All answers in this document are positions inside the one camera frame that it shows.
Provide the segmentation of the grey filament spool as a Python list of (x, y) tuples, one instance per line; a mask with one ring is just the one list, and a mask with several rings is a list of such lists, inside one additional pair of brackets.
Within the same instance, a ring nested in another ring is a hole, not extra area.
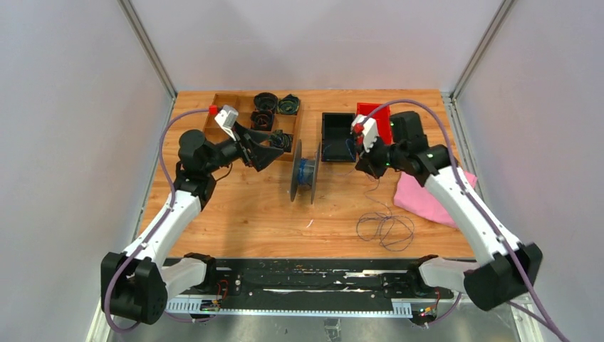
[(290, 183), (290, 200), (293, 202), (296, 198), (297, 190), (300, 187), (308, 186), (311, 191), (311, 204), (315, 202), (318, 168), (321, 163), (321, 144), (317, 145), (316, 153), (313, 159), (302, 157), (302, 141), (297, 140), (293, 150), (293, 166)]

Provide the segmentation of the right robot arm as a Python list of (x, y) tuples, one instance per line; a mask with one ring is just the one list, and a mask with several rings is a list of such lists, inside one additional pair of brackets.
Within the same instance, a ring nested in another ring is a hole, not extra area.
[(428, 255), (408, 270), (407, 287), (424, 297), (439, 287), (466, 294), (489, 311), (529, 292), (543, 259), (534, 244), (524, 244), (476, 196), (462, 169), (444, 145), (430, 146), (420, 116), (394, 115), (390, 128), (398, 139), (385, 144), (375, 119), (357, 115), (350, 132), (359, 160), (355, 168), (376, 179), (389, 168), (412, 177), (446, 210), (474, 252), (475, 261)]

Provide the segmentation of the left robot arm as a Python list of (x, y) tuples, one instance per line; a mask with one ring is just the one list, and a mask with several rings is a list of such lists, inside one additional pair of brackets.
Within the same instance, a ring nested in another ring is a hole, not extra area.
[(150, 226), (122, 252), (109, 252), (100, 265), (101, 309), (115, 331), (114, 316), (154, 324), (168, 301), (195, 288), (212, 293), (218, 285), (217, 261), (200, 253), (188, 253), (176, 264), (164, 262), (184, 229), (206, 207), (217, 180), (214, 172), (241, 160), (260, 172), (283, 154), (265, 145), (269, 135), (234, 123), (228, 138), (214, 144), (200, 130), (188, 130), (179, 139), (176, 178), (164, 208)]

